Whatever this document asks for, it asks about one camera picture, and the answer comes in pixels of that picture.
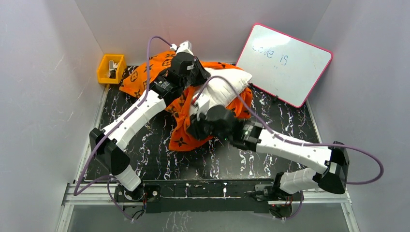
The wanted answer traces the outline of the white pillow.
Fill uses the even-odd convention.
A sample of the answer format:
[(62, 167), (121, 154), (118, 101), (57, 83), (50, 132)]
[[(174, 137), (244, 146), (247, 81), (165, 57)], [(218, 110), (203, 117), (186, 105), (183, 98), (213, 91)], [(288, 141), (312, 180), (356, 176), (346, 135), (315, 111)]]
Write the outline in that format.
[[(248, 82), (252, 79), (252, 75), (241, 69), (215, 69), (215, 68), (205, 68), (211, 76), (222, 76), (228, 80), (232, 86), (235, 88), (237, 93), (242, 93), (248, 86)], [(212, 79), (202, 92), (210, 99), (209, 106), (224, 105), (227, 107), (237, 95), (229, 87), (229, 85), (220, 78)]]

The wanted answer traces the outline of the orange patterned pillowcase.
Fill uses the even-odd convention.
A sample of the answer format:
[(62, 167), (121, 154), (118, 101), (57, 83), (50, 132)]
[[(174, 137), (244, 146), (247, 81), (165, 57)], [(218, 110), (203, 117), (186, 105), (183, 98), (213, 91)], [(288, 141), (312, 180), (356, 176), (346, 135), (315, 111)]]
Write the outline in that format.
[[(201, 63), (204, 68), (215, 69), (241, 69), (229, 63), (221, 63), (215, 61), (203, 61)], [(133, 97), (140, 98), (146, 89), (146, 64), (143, 63), (138, 66), (128, 77), (126, 77), (119, 87), (120, 91), (127, 93)], [(198, 141), (187, 133), (186, 129), (190, 125), (190, 102), (192, 98), (198, 93), (199, 87), (189, 87), (182, 92), (179, 98), (175, 99), (167, 108), (166, 111), (171, 113), (175, 120), (176, 126), (171, 134), (171, 141), (169, 142), (169, 149), (172, 151), (192, 151), (206, 142), (212, 137), (205, 140)], [(228, 110), (234, 112), (235, 116), (240, 119), (250, 118), (250, 112), (245, 108), (251, 106), (253, 94), (249, 87), (239, 94), (244, 100), (240, 101), (237, 97), (227, 107)]]

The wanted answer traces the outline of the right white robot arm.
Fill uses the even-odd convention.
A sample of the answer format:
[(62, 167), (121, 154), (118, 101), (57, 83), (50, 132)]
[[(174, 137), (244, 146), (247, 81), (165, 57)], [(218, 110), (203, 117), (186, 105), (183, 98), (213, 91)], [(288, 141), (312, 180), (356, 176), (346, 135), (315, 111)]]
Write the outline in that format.
[(318, 146), (270, 132), (260, 122), (236, 118), (222, 105), (191, 106), (187, 131), (197, 140), (214, 136), (241, 150), (272, 154), (304, 165), (302, 170), (277, 174), (272, 193), (278, 200), (314, 188), (345, 193), (350, 163), (346, 149), (339, 142)]

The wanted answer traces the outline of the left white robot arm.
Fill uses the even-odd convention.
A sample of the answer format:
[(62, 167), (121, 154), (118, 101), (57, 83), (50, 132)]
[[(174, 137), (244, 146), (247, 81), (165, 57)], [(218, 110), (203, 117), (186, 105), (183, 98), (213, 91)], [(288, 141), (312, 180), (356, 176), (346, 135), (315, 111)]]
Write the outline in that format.
[(204, 84), (209, 77), (210, 73), (197, 57), (188, 52), (178, 52), (171, 59), (170, 67), (146, 87), (141, 98), (126, 112), (102, 130), (94, 128), (90, 132), (92, 153), (124, 187), (129, 200), (141, 200), (145, 185), (125, 153), (128, 143), (148, 121), (178, 99), (187, 87)]

